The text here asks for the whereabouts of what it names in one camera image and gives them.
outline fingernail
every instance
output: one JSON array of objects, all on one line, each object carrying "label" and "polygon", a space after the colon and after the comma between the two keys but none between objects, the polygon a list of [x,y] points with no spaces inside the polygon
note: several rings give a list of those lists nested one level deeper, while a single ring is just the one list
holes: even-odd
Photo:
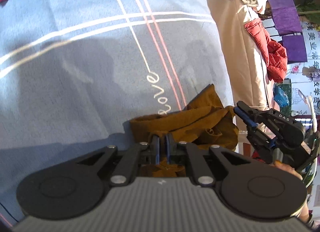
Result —
[{"label": "fingernail", "polygon": [[275,164],[276,164],[276,165],[280,165],[280,166],[283,165],[283,163],[281,163],[281,162],[278,161],[278,160],[275,161]]}]

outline purple cloth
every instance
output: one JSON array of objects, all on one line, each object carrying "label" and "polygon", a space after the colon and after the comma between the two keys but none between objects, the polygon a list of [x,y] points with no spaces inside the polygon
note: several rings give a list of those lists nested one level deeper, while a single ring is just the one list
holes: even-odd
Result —
[{"label": "purple cloth", "polygon": [[303,35],[282,36],[282,43],[287,49],[288,64],[308,61]]},{"label": "purple cloth", "polygon": [[268,0],[272,18],[279,35],[302,32],[298,13],[293,0]]}]

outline finger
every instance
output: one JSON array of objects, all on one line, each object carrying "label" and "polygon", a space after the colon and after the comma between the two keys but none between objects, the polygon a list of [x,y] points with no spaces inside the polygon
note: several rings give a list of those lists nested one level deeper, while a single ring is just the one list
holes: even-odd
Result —
[{"label": "finger", "polygon": [[295,171],[295,169],[292,168],[290,165],[281,163],[281,162],[279,162],[279,161],[275,161],[275,166],[276,166],[277,168],[283,170],[283,171],[286,171],[286,172],[288,172],[288,173],[290,173],[290,174],[298,177],[300,180],[302,180],[302,176],[301,176],[299,173],[297,173],[297,172]]}]

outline hand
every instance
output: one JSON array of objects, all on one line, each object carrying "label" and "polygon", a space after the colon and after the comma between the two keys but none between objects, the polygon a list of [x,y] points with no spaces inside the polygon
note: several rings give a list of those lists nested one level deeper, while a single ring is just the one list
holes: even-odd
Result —
[{"label": "hand", "polygon": [[[299,173],[297,173],[295,171],[295,169],[292,168],[290,165],[281,163],[279,161],[275,161],[275,167],[277,167],[278,169],[281,169],[283,171],[286,171],[286,172],[298,177],[300,180],[302,180],[302,176]],[[308,219],[309,219],[309,208],[308,208],[308,205],[307,205],[307,201],[304,203],[304,205],[302,207],[302,210],[301,210],[301,213],[298,216],[298,218],[302,222],[307,222],[308,221]]]}]

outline white object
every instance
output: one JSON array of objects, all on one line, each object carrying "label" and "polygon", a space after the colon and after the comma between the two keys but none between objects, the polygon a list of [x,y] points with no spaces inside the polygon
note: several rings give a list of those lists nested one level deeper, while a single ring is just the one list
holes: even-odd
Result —
[{"label": "white object", "polygon": [[313,132],[317,132],[318,122],[316,118],[315,108],[313,106],[313,99],[311,96],[308,96],[308,106],[311,110]]}]

